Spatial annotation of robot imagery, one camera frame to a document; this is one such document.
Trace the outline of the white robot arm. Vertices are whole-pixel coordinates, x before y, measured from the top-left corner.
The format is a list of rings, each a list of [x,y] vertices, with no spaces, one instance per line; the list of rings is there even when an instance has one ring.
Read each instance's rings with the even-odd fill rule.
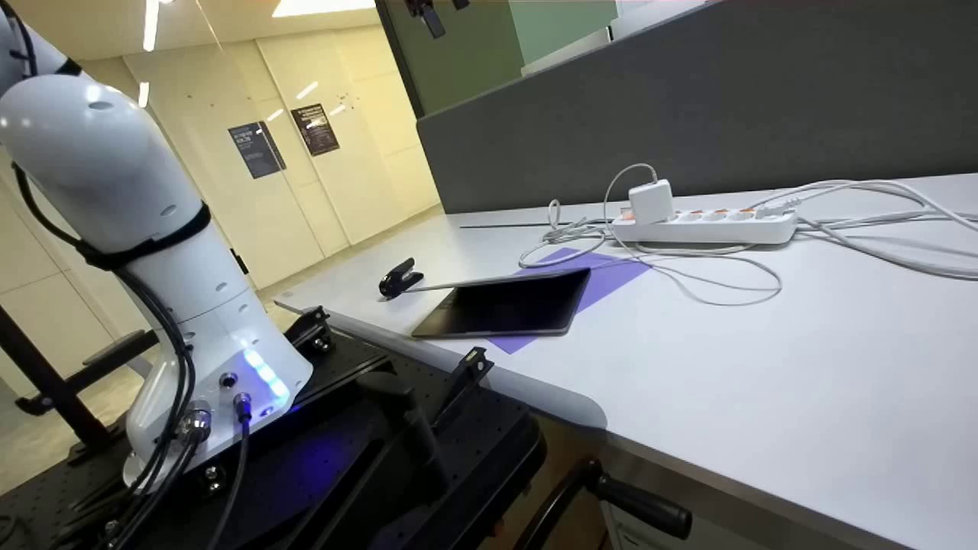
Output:
[[[312,365],[259,307],[153,116],[17,14],[2,19],[0,142],[168,348],[126,416],[131,488],[159,488],[293,405]]]

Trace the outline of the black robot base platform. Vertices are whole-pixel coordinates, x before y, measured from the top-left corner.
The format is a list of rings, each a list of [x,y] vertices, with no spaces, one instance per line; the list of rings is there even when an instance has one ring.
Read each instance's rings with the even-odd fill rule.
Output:
[[[472,550],[545,461],[481,350],[434,370],[307,312],[296,411],[195,472],[116,550]]]

